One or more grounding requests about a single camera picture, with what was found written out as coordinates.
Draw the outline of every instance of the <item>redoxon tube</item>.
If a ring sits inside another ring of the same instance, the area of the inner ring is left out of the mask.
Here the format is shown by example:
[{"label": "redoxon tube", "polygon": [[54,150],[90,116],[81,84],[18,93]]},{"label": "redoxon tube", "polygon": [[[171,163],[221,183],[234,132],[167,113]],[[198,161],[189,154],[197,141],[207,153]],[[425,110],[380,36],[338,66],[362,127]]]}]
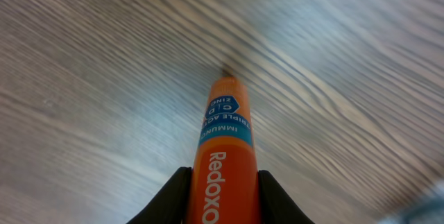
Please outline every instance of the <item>redoxon tube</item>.
[{"label": "redoxon tube", "polygon": [[212,86],[185,223],[261,223],[248,92],[234,77]]}]

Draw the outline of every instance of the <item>dark blue hexagon logo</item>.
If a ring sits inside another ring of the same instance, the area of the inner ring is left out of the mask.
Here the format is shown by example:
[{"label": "dark blue hexagon logo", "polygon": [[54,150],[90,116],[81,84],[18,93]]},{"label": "dark blue hexagon logo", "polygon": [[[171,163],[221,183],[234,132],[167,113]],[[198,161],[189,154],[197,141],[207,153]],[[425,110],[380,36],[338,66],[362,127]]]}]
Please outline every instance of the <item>dark blue hexagon logo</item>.
[{"label": "dark blue hexagon logo", "polygon": [[211,100],[205,113],[205,118],[209,119],[218,114],[232,114],[239,108],[239,103],[233,96],[220,96]]}]

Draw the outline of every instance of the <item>orange tube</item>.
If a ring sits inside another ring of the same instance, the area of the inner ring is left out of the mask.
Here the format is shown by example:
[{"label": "orange tube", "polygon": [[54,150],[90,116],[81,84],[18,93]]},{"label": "orange tube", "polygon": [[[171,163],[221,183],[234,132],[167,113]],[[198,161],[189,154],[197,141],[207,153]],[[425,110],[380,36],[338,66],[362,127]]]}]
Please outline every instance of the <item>orange tube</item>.
[{"label": "orange tube", "polygon": [[212,86],[185,223],[261,223],[248,92],[234,77]]}]

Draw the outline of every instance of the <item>black object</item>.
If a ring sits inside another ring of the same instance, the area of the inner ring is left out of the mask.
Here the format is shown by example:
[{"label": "black object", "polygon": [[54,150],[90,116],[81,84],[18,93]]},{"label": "black object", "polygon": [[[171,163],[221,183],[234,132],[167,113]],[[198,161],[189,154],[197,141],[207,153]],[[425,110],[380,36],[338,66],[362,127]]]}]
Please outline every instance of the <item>black object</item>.
[{"label": "black object", "polygon": [[[190,183],[191,168],[179,168],[128,224],[181,224]],[[314,224],[268,171],[259,171],[259,197],[265,224]]]}]

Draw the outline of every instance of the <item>wooden surface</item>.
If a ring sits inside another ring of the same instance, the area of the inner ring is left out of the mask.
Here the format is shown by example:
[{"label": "wooden surface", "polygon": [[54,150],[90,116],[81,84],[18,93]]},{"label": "wooden surface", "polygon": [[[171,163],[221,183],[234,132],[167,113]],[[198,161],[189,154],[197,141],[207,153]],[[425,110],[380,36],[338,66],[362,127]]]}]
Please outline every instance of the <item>wooden surface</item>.
[{"label": "wooden surface", "polygon": [[444,0],[0,0],[0,223],[125,223],[191,166],[226,64],[316,223],[444,175]]}]

